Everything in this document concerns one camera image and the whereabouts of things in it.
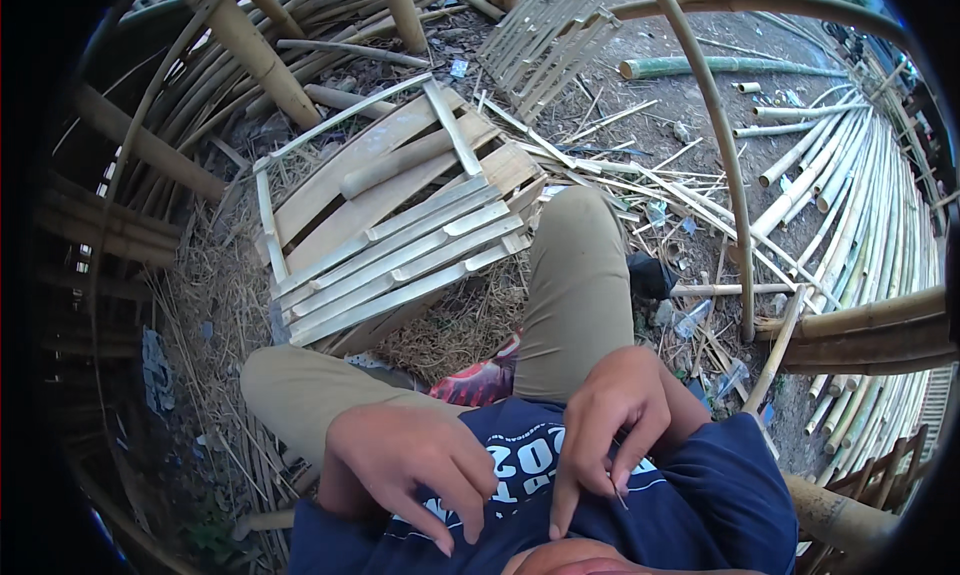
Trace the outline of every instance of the person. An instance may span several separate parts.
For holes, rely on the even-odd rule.
[[[322,464],[289,572],[793,571],[798,521],[754,419],[711,422],[634,345],[625,244],[597,191],[541,214],[513,394],[477,409],[334,357],[253,353],[248,406]]]

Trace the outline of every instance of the bamboo frame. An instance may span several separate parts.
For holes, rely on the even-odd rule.
[[[754,262],[753,262],[753,238],[750,233],[750,215],[747,212],[747,198],[743,188],[743,177],[740,174],[740,163],[737,158],[737,146],[734,144],[734,134],[727,120],[727,114],[723,109],[723,102],[720,99],[720,92],[717,89],[716,80],[707,62],[704,59],[704,53],[697,44],[693,30],[690,29],[690,23],[684,15],[677,0],[654,0],[659,6],[662,6],[664,16],[670,23],[670,28],[677,35],[683,53],[686,55],[693,70],[697,84],[703,96],[703,102],[706,104],[706,111],[709,113],[710,121],[713,123],[713,131],[717,137],[717,145],[720,147],[720,155],[723,159],[724,171],[726,171],[726,184],[729,190],[730,201],[733,207],[734,225],[736,227],[736,242],[740,248],[743,260],[740,261],[740,285],[743,286],[743,316],[742,316],[742,338],[744,341],[752,341],[754,338],[754,315],[756,307],[754,305]]]

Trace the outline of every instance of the dry grass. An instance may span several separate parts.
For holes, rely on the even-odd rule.
[[[374,353],[433,385],[486,360],[520,328],[529,280],[529,251],[490,265],[391,333]]]
[[[318,149],[307,146],[274,167],[274,205],[321,161]],[[256,186],[249,172],[233,185],[236,200],[222,202],[222,210],[197,201],[174,268],[163,281],[150,281],[165,317],[167,357],[178,375],[176,416],[193,432],[177,440],[190,446],[178,454],[186,472],[213,487],[220,512],[214,510],[211,520],[226,533],[245,514],[275,510],[296,497],[296,475],[284,466],[279,441],[246,411],[240,393],[247,357],[272,340],[269,280],[253,242],[260,230]],[[200,433],[207,445],[197,456],[194,437]],[[272,572],[289,557],[279,533],[251,534],[234,548],[233,559],[237,552],[250,557],[256,572]]]

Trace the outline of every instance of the finger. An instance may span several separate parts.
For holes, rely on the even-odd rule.
[[[480,495],[457,465],[450,460],[431,464],[429,471],[420,473],[416,479],[436,491],[443,505],[457,513],[463,522],[463,539],[466,543],[476,543],[483,531],[486,498]]]
[[[499,480],[494,474],[497,463],[483,445],[477,441],[474,434],[470,434],[472,443],[458,445],[450,458],[457,465],[464,477],[473,485],[484,501],[497,493]]]
[[[383,508],[406,519],[418,531],[433,539],[439,550],[447,557],[453,555],[453,535],[450,534],[446,523],[440,521],[433,512],[424,508],[402,490],[398,489],[387,495],[389,497],[385,498],[386,502],[376,498]]]
[[[622,411],[595,411],[590,418],[582,421],[575,439],[570,444],[570,454],[566,457],[567,466],[575,469],[577,479],[583,487],[597,495],[611,496],[615,493],[607,475],[606,459],[614,435],[625,420],[626,414]],[[570,441],[565,439],[564,449],[568,443]]]
[[[640,416],[639,421],[633,425],[630,435],[623,440],[620,448],[613,457],[613,466],[609,470],[609,477],[620,494],[627,491],[627,480],[630,478],[630,471],[634,470],[638,464],[646,457],[650,448],[664,434],[667,426],[670,424],[670,413],[660,409],[648,409]]]
[[[550,539],[556,541],[567,536],[573,511],[580,502],[580,485],[576,475],[568,468],[557,471],[553,484],[553,504],[550,506]]]

